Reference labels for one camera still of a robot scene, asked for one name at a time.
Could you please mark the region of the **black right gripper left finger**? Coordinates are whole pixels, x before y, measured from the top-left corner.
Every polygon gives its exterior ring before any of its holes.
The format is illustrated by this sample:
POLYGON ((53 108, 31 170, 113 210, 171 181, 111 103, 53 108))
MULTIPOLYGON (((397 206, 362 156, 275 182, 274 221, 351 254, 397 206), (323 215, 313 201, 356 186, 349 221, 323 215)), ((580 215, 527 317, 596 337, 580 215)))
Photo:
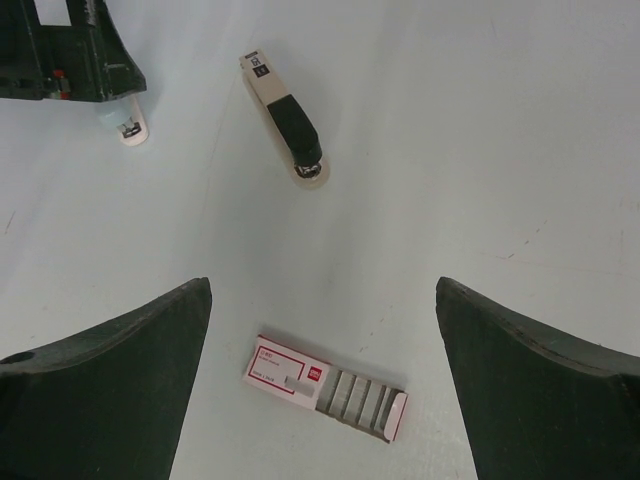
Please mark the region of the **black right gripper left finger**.
POLYGON ((195 278, 2 359, 2 478, 169 478, 211 309, 195 278))

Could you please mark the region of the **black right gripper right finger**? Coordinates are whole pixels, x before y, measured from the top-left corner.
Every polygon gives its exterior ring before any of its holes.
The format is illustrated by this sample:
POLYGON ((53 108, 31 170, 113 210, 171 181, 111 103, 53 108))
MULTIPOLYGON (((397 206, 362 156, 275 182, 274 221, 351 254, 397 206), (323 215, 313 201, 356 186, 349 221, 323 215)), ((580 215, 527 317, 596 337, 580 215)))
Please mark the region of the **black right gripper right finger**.
POLYGON ((638 357, 447 277, 436 315, 478 478, 638 478, 638 357))

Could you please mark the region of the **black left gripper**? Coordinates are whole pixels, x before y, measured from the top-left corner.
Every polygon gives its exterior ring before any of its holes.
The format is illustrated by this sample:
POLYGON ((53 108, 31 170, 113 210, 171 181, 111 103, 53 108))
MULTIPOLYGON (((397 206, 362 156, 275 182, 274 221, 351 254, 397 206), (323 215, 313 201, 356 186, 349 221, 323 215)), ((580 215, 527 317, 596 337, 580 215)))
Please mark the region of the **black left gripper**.
POLYGON ((105 1, 87 2, 87 22, 43 25, 33 1, 3 1, 1 96, 107 102, 146 91, 105 1))

